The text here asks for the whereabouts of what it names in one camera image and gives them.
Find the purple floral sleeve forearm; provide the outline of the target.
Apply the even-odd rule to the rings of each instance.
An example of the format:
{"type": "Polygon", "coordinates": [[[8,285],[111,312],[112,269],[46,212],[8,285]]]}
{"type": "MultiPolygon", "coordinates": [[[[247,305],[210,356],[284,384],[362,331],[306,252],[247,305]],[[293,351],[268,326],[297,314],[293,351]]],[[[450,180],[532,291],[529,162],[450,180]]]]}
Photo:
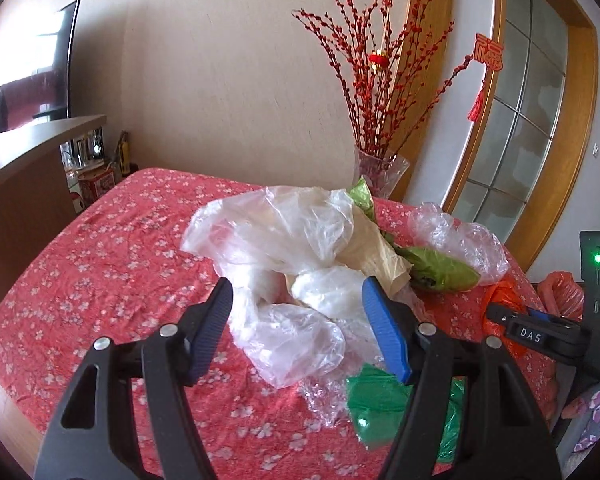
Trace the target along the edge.
{"type": "Polygon", "coordinates": [[[562,410],[562,418],[576,423],[574,436],[559,452],[562,475],[568,477],[600,440],[600,384],[594,385],[562,410]]]}

